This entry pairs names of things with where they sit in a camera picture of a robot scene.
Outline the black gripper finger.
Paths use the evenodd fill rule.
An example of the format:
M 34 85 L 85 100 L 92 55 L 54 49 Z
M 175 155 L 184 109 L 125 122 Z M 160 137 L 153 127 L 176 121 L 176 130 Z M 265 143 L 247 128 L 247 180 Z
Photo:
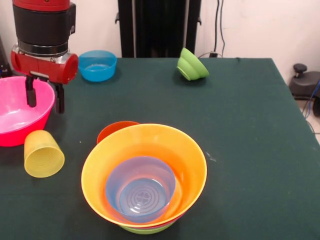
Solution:
M 65 112 L 65 91 L 61 83 L 54 83 L 55 89 L 55 111 L 57 114 Z
M 25 79 L 26 101 L 31 108 L 34 108 L 37 105 L 36 91 L 33 83 L 34 77 L 27 75 Z

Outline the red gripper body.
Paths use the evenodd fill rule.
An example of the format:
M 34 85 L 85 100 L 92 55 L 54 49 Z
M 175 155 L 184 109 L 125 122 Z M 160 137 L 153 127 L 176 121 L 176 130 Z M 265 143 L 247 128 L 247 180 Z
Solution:
M 16 43 L 10 53 L 14 70 L 28 76 L 45 78 L 52 83 L 68 84 L 76 77 L 79 59 L 67 52 L 59 57 L 38 57 L 22 52 Z

